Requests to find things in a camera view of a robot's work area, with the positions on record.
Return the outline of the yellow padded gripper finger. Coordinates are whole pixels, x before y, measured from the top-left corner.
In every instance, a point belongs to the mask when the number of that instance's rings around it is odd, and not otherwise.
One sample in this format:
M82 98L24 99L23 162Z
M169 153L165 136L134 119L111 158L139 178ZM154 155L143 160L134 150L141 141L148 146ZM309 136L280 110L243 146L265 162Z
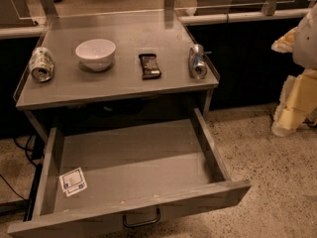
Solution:
M271 131L285 137L294 133L317 109L317 71L305 69L297 77L289 75L283 84Z
M271 45L271 49L282 54L291 53L293 51L293 43L296 30L297 28L289 30L286 34L284 34Z

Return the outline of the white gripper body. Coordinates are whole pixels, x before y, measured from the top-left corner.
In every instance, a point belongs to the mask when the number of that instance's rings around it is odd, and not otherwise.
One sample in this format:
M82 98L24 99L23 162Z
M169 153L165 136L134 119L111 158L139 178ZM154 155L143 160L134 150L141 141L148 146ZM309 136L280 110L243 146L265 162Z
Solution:
M295 63L317 69L317 4L300 21L295 31L292 56Z

